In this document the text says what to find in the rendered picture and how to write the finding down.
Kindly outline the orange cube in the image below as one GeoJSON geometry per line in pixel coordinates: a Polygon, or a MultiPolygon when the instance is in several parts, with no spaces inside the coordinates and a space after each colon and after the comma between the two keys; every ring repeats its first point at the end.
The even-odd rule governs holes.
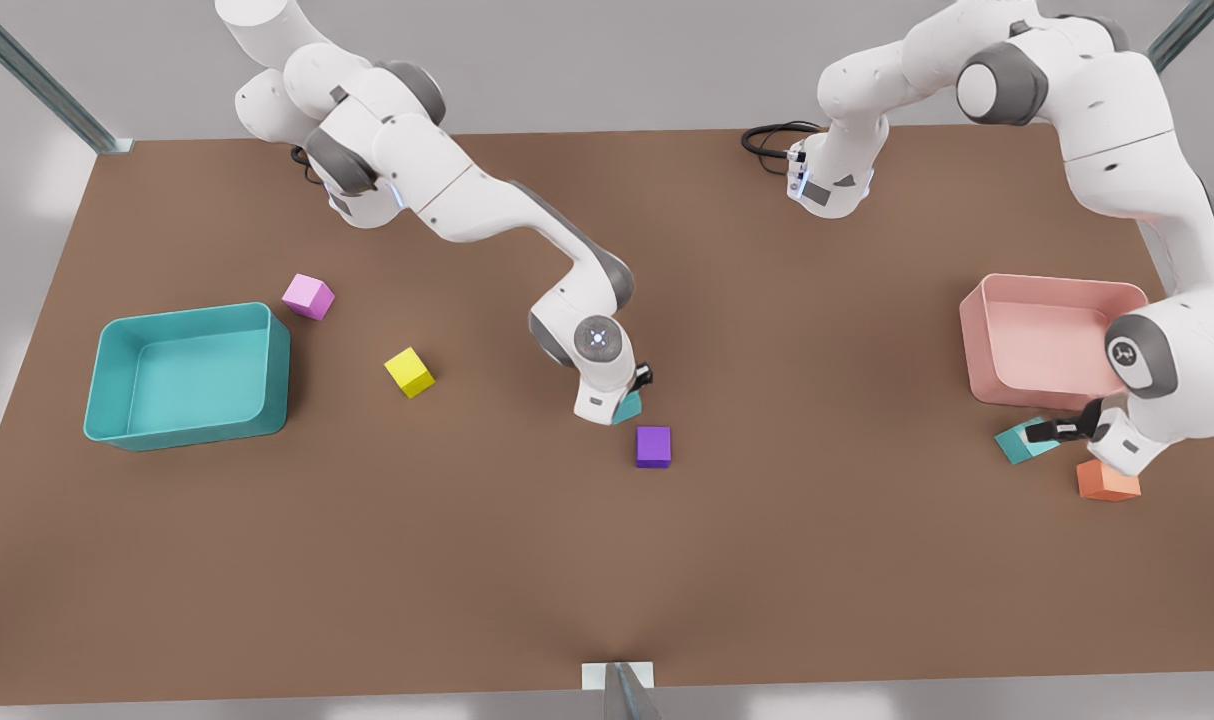
{"type": "Polygon", "coordinates": [[[1079,463],[1076,466],[1076,477],[1079,497],[1083,498],[1124,501],[1142,495],[1138,477],[1127,477],[1099,459],[1079,463]]]}

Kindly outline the pink plastic bin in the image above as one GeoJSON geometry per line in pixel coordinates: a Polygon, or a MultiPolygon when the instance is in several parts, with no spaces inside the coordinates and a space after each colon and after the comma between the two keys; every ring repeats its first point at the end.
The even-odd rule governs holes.
{"type": "Polygon", "coordinates": [[[1134,284],[986,274],[959,305],[972,396],[983,404],[1077,412],[1123,391],[1107,327],[1148,304],[1134,284]]]}

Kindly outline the yellow cube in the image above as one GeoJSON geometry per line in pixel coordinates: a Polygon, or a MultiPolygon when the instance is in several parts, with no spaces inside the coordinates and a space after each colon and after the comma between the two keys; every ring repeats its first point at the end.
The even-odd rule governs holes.
{"type": "Polygon", "coordinates": [[[384,369],[407,398],[414,398],[432,387],[435,378],[415,348],[407,347],[384,363],[384,369]]]}

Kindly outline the pink cube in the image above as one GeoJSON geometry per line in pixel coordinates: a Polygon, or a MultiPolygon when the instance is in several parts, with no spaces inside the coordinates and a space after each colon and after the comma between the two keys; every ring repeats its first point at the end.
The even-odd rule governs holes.
{"type": "Polygon", "coordinates": [[[297,273],[280,299],[293,313],[322,321],[336,300],[336,293],[331,291],[331,287],[328,287],[324,280],[297,273]]]}

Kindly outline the teal plastic bin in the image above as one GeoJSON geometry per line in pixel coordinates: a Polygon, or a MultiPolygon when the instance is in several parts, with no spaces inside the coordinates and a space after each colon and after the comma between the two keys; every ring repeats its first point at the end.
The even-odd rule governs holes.
{"type": "Polygon", "coordinates": [[[127,316],[100,333],[83,433],[121,450],[277,433],[291,333],[265,304],[127,316]]]}

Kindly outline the silver frame post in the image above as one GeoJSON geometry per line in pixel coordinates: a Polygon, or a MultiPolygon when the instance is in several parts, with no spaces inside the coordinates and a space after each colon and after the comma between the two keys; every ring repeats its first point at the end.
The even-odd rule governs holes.
{"type": "Polygon", "coordinates": [[[83,106],[83,102],[51,76],[49,69],[44,68],[32,53],[28,53],[2,23],[0,23],[0,66],[96,154],[126,155],[132,152],[131,138],[117,137],[108,131],[104,124],[83,106]]]}
{"type": "Polygon", "coordinates": [[[603,720],[663,720],[652,701],[653,662],[597,662],[582,665],[582,688],[602,691],[603,720]]]}
{"type": "Polygon", "coordinates": [[[1182,12],[1165,25],[1147,49],[1147,58],[1163,73],[1189,45],[1214,22],[1214,0],[1189,0],[1182,12]]]}

